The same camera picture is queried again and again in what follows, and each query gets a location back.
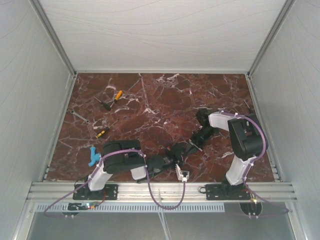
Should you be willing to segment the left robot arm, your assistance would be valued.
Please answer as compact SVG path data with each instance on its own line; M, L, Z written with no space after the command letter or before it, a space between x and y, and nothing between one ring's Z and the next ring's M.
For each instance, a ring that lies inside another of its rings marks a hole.
M182 167L183 156L187 144L179 142L167 147L165 155L154 155L146 159L142 153L141 143L138 139L109 141L103 146L102 153L96 153L96 148L91 147L91 162L97 166L88 176L85 193L91 199L99 198L107 181L115 174L131 172L132 178L141 183L152 179L175 167Z

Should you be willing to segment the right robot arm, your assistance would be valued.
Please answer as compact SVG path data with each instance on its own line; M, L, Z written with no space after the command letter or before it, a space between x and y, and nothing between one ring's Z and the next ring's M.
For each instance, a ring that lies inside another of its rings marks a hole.
M221 193L227 199L239 193L239 187L247 179L254 162L268 149L268 140L261 128L256 113L249 109L248 115L228 113L225 110L201 108L196 113L200 128L192 134L185 153L203 151L206 142L219 130L229 132L234 157L225 174Z

